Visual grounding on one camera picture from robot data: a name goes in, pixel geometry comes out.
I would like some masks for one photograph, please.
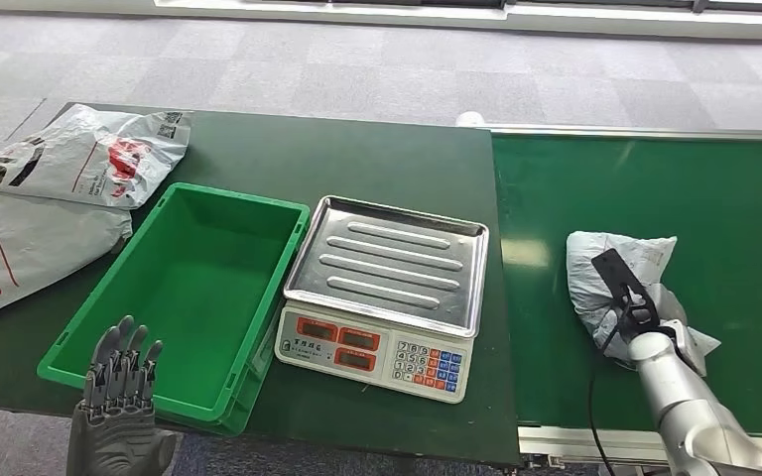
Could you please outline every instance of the white wall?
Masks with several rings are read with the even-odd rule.
[[[256,0],[0,0],[0,10],[230,17],[692,38],[762,39],[762,15],[519,3],[504,10]]]

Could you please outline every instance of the stainless steel tray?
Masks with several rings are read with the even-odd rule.
[[[474,337],[488,242],[478,223],[326,196],[285,298]]]

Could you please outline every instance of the gray carpet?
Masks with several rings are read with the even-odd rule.
[[[69,100],[452,125],[762,129],[762,44],[0,15],[0,145]],[[64,474],[67,420],[0,412],[0,475]],[[305,443],[188,436],[173,474],[485,475]],[[590,468],[576,468],[579,472]]]

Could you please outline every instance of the robotic hand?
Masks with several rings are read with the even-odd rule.
[[[612,292],[615,332],[629,345],[672,475],[762,474],[762,449],[702,379],[705,361],[688,328],[661,321],[670,314],[665,302],[657,306],[615,250],[591,264]]]
[[[110,327],[92,355],[83,400],[71,416],[67,476],[161,476],[171,464],[177,437],[156,430],[153,386],[156,341],[139,364],[139,348],[148,328],[139,326],[123,345],[134,325],[126,316]]]

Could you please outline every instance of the digital weighing scale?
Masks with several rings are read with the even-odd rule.
[[[488,241],[478,223],[324,197],[285,284],[276,356],[459,403]]]

